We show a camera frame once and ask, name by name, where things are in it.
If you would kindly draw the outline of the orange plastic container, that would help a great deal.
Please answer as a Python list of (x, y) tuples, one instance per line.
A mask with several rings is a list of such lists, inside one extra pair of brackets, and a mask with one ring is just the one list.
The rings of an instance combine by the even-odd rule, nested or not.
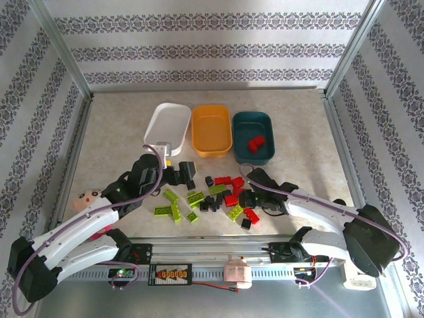
[(201, 158), (221, 158), (233, 146), (229, 110), (224, 105), (200, 105), (191, 115), (191, 141)]

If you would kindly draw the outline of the white plastic container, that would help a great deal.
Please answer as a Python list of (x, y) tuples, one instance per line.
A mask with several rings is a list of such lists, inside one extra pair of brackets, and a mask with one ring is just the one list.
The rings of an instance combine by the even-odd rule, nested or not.
[(156, 107), (144, 134), (149, 145), (170, 144), (167, 156), (177, 156), (184, 145), (191, 109), (177, 103), (161, 103)]

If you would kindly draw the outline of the pink doll toy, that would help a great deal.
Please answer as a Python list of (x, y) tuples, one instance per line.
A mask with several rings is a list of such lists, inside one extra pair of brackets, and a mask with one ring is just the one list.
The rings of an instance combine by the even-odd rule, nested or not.
[[(72, 202), (72, 209), (76, 213), (82, 212), (84, 209), (89, 207), (93, 204), (93, 202), (101, 197), (101, 190), (99, 189), (90, 189), (83, 193), (78, 194), (78, 196), (73, 200)], [(108, 225), (104, 228), (102, 228), (100, 231), (97, 231), (95, 234), (91, 235), (89, 237), (89, 240), (96, 240), (103, 235), (106, 234), (106, 232), (111, 230), (111, 225)]]

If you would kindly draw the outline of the teal plastic container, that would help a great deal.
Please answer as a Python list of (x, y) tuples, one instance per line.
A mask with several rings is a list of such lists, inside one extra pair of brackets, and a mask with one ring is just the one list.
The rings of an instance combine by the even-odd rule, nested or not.
[[(256, 154), (250, 153), (248, 142), (262, 135), (266, 144), (258, 148)], [(263, 166), (274, 157), (275, 144), (272, 121), (261, 111), (241, 111), (233, 116), (233, 146), (235, 159), (239, 164), (250, 163)]]

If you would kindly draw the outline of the pale pink plastic device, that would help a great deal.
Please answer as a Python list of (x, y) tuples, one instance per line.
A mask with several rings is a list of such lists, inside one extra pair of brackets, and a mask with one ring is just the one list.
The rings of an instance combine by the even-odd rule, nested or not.
[(252, 268), (247, 264), (243, 256), (230, 260), (224, 266), (223, 281), (239, 289), (252, 287)]

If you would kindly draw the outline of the small board with LEDs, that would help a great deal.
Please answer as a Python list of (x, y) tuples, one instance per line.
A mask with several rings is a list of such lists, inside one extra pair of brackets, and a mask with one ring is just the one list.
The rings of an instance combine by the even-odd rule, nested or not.
[(131, 279), (134, 278), (134, 268), (112, 268), (109, 270), (108, 278)]

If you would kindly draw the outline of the black power distribution board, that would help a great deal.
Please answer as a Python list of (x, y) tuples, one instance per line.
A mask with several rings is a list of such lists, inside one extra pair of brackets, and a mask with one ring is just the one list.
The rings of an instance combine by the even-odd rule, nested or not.
[(192, 264), (151, 264), (148, 286), (190, 286), (193, 281)]

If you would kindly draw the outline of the white power socket block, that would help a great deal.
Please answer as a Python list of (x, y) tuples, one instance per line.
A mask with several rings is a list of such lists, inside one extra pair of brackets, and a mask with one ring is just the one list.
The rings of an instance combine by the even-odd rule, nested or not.
[(376, 279), (364, 274), (351, 262), (346, 260), (342, 265), (343, 286), (348, 290), (370, 291), (377, 287)]

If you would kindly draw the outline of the aluminium side rail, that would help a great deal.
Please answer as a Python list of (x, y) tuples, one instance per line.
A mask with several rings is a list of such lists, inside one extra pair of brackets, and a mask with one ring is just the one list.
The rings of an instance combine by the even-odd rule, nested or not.
[(85, 97), (81, 102), (81, 107), (79, 108), (77, 121), (74, 125), (74, 131), (70, 139), (65, 159), (66, 165), (64, 166), (62, 179), (54, 200), (52, 214), (44, 226), (45, 232), (53, 229), (56, 225), (59, 225), (64, 217), (78, 158), (81, 152), (85, 130), (87, 128), (92, 99), (92, 97)]
[(366, 203), (365, 198), (360, 188), (360, 183), (356, 175), (356, 170), (354, 169), (354, 164), (348, 150), (348, 145), (346, 143), (337, 112), (332, 101), (325, 95), (322, 97), (322, 100), (348, 189), (352, 197), (352, 202), (357, 207), (363, 206)]

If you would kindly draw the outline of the aluminium rear frame bar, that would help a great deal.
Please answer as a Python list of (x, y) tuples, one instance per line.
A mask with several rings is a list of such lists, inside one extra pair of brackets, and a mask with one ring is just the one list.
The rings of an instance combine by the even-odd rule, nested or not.
[(165, 89), (157, 89), (157, 88), (146, 88), (146, 89), (130, 89), (129, 87), (124, 87), (123, 89), (119, 89), (118, 87), (112, 87), (105, 89), (96, 89), (91, 90), (91, 94), (97, 93), (164, 93), (164, 92), (187, 92), (187, 91), (303, 91), (307, 89), (312, 89), (313, 91), (317, 91), (319, 94), (325, 95), (326, 90), (317, 88), (314, 86), (297, 86), (297, 87), (173, 87), (173, 88), (165, 88)]

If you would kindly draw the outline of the aluminium frame post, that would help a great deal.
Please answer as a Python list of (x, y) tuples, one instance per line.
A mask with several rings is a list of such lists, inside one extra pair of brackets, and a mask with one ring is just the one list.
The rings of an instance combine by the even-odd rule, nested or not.
[(341, 59), (323, 90), (324, 98), (329, 99), (338, 88), (386, 1), (387, 0), (369, 0), (357, 28), (353, 32)]
[(92, 99), (93, 92), (90, 90), (87, 81), (85, 80), (76, 59), (74, 58), (69, 46), (67, 45), (62, 33), (60, 32), (56, 21), (50, 14), (44, 0), (26, 0), (31, 11), (39, 21), (41, 27), (47, 34), (56, 53), (63, 61), (65, 67), (69, 71), (74, 83), (84, 97)]

